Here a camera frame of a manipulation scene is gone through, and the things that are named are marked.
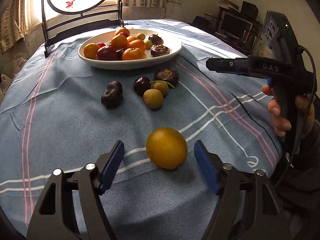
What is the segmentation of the person right hand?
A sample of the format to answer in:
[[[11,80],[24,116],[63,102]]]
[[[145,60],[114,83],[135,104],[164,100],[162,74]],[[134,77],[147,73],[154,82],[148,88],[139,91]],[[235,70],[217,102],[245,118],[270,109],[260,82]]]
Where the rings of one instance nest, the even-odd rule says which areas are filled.
[[[296,108],[306,114],[308,108],[309,98],[306,96],[297,96],[295,100]],[[274,131],[277,136],[284,137],[287,131],[291,130],[291,123],[285,119],[281,114],[281,107],[275,99],[271,99],[267,106],[268,111],[272,114],[272,121]],[[319,127],[315,124],[315,109],[313,104],[310,105],[309,112],[307,114],[307,120],[303,128],[302,140],[316,141],[319,137]]]

